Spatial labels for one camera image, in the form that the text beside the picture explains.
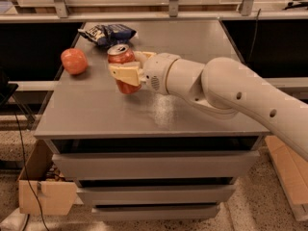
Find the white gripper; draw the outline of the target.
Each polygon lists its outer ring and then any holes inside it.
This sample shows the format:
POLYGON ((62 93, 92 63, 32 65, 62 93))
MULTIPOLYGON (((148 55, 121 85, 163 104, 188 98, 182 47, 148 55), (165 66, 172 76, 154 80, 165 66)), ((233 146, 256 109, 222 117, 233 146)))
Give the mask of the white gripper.
POLYGON ((151 91, 167 95, 167 75, 171 66, 180 59, 169 53, 134 51, 135 61, 124 64, 109 64, 111 75, 118 81, 138 86, 141 83, 142 70, 145 84, 151 91))

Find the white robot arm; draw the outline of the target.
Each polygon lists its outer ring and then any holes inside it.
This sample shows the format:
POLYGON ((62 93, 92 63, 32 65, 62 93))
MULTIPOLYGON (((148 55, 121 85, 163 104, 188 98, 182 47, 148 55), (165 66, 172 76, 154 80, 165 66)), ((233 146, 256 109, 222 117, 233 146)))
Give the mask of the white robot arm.
POLYGON ((200 64, 169 53, 133 51, 125 45, 108 50, 108 63, 123 93, 147 85, 150 91, 180 97, 212 116, 241 112, 308 160, 308 106, 244 64, 225 57, 200 64))

